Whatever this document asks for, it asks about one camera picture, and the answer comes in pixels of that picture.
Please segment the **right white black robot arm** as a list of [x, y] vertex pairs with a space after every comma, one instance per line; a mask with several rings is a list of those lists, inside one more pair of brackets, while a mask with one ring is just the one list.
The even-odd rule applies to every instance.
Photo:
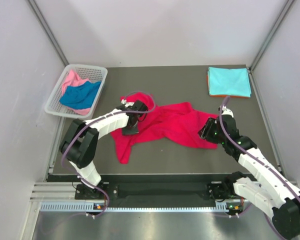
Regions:
[[237, 171], [222, 182], [229, 198], [243, 197], [272, 221], [286, 240], [300, 235], [300, 188], [288, 181], [247, 136], [240, 135], [231, 111], [209, 117], [198, 135], [224, 151], [256, 179], [256, 183]]

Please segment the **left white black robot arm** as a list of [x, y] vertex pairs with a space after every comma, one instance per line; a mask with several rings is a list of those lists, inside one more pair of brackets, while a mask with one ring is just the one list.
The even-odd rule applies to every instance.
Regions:
[[138, 123], [147, 113], [148, 107], [142, 101], [124, 100], [103, 116], [91, 120], [75, 119], [70, 124], [59, 146], [61, 161], [69, 161], [92, 198], [99, 198], [104, 191], [102, 177], [93, 163], [99, 139], [116, 130], [121, 130], [124, 136], [138, 134]]

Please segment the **red t shirt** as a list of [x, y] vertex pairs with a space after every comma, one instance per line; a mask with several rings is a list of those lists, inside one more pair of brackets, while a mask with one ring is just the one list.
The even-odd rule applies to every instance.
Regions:
[[145, 120], [138, 124], [139, 133], [123, 135], [121, 129], [111, 133], [116, 156], [121, 164], [129, 162], [133, 145], [163, 138], [188, 148], [217, 148], [217, 144], [201, 139], [198, 134], [208, 118], [215, 118], [215, 114], [198, 111], [189, 102], [159, 106], [154, 104], [150, 96], [141, 92], [122, 96], [121, 99], [128, 102], [139, 100], [149, 109], [154, 108], [154, 111], [148, 113]]

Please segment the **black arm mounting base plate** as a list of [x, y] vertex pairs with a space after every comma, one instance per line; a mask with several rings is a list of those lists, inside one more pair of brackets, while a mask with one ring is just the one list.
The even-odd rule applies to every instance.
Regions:
[[76, 200], [96, 200], [103, 194], [109, 196], [111, 204], [139, 201], [140, 204], [162, 205], [169, 197], [175, 201], [185, 197], [187, 203], [190, 199], [222, 202], [240, 198], [221, 183], [206, 182], [101, 182], [96, 187], [82, 183], [77, 185], [76, 190]]

